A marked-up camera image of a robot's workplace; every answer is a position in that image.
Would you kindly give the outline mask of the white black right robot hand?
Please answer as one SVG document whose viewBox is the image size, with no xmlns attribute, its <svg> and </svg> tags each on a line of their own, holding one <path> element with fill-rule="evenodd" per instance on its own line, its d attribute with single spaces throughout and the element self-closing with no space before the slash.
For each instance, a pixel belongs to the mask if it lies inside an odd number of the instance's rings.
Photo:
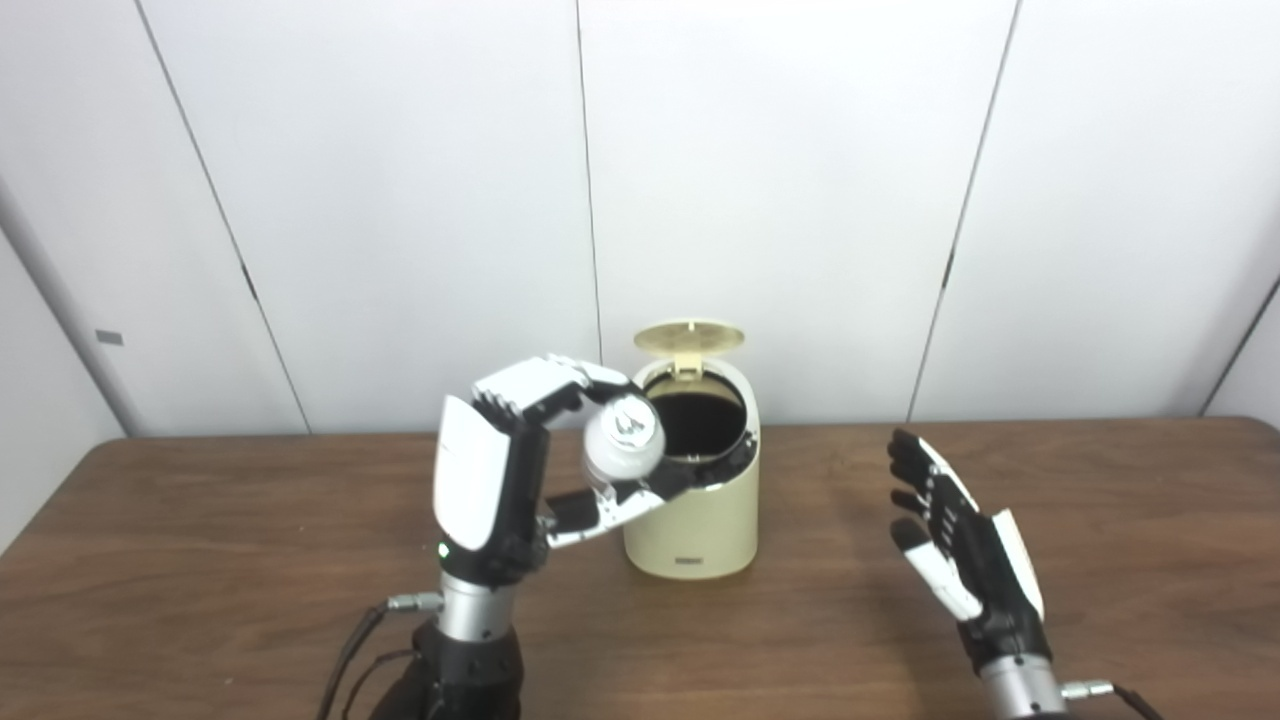
<svg viewBox="0 0 1280 720">
<path fill-rule="evenodd" d="M 887 452 L 901 484 L 890 498 L 906 511 L 890 536 L 954 616 L 974 670 L 1012 656 L 1052 660 L 1043 596 L 1012 511 L 983 511 L 920 436 L 897 428 Z"/>
</svg>

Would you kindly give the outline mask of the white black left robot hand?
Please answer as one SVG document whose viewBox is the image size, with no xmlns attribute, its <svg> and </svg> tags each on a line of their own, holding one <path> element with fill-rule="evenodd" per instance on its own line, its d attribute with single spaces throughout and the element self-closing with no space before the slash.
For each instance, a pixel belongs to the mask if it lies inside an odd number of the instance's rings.
<svg viewBox="0 0 1280 720">
<path fill-rule="evenodd" d="M 549 425 L 585 405 L 585 489 L 544 497 Z M 547 555 L 604 536 L 696 486 L 666 456 L 654 404 L 623 373 L 559 355 L 477 380 L 442 414 L 433 507 L 442 570 L 475 585 L 518 584 Z"/>
</svg>

